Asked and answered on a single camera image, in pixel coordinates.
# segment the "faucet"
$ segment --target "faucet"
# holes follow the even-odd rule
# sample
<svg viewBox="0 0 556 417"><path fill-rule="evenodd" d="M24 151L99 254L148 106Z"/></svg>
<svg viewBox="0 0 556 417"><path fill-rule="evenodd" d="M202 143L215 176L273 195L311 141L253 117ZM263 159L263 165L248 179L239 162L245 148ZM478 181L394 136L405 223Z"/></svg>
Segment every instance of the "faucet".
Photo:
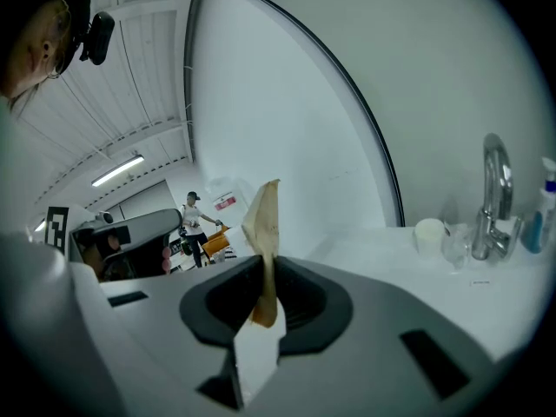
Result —
<svg viewBox="0 0 556 417"><path fill-rule="evenodd" d="M491 249L502 259L513 252L520 233L522 216L518 216L512 233L501 232L496 221L510 219L513 198L513 178L506 147L500 138L490 133L483 142L485 159L485 201L477 214L477 224L471 246L471 255L476 260L485 260Z"/></svg>

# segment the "ceiling light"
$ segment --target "ceiling light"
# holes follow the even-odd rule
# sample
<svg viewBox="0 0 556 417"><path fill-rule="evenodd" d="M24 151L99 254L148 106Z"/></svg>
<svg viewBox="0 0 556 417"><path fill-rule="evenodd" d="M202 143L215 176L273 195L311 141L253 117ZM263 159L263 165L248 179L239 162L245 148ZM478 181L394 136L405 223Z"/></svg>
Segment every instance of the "ceiling light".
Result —
<svg viewBox="0 0 556 417"><path fill-rule="evenodd" d="M43 219L43 221L38 225L37 228L35 228L36 232L40 232L41 230L43 230L43 228L46 227L46 220Z"/></svg>
<svg viewBox="0 0 556 417"><path fill-rule="evenodd" d="M123 171L130 169L134 165L137 165L139 162L143 162L144 159L142 156L135 156L133 159L130 159L127 162L124 162L122 165L118 165L115 169L109 171L106 175L95 179L91 184L93 187L98 187L101 184L104 184L108 179L112 179L114 176L119 175Z"/></svg>

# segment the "sticker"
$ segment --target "sticker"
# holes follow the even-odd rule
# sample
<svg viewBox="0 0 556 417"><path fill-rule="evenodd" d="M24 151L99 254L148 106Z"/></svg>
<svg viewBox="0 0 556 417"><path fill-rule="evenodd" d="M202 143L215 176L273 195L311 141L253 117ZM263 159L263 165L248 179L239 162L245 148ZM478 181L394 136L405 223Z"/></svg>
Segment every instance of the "sticker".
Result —
<svg viewBox="0 0 556 417"><path fill-rule="evenodd" d="M476 287L476 286L490 286L490 280L471 280L469 286Z"/></svg>
<svg viewBox="0 0 556 417"><path fill-rule="evenodd" d="M229 207L230 205L235 204L235 198L233 196L229 197L226 200L222 200L221 202L218 202L215 204L216 210L220 211L222 209L225 209L226 207Z"/></svg>
<svg viewBox="0 0 556 417"><path fill-rule="evenodd" d="M57 248L64 255L69 211L70 209L67 207L49 207L46 215L46 230L44 232L44 242Z"/></svg>

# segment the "cup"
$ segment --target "cup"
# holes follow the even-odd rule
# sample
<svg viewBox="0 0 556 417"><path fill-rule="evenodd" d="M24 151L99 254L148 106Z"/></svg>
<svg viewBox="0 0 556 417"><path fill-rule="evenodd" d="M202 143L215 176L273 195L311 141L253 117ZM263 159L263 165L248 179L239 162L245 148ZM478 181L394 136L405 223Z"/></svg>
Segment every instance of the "cup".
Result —
<svg viewBox="0 0 556 417"><path fill-rule="evenodd" d="M442 240L442 254L446 261L451 262L456 270L469 263L471 254L471 240L473 230L466 224L448 226L444 224L447 233Z"/></svg>
<svg viewBox="0 0 556 417"><path fill-rule="evenodd" d="M415 247L419 255L423 258L439 256L445 234L442 221L433 218L419 221L414 229Z"/></svg>

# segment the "soap dispenser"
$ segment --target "soap dispenser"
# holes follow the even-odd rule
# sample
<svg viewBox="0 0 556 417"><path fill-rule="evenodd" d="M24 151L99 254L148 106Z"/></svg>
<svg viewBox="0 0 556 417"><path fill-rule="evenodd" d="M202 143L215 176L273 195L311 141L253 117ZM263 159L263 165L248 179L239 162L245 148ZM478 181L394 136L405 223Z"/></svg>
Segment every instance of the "soap dispenser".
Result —
<svg viewBox="0 0 556 417"><path fill-rule="evenodd" d="M540 189L539 205L521 242L531 253L538 254L548 242L556 209L556 162L542 158L546 170L545 187Z"/></svg>

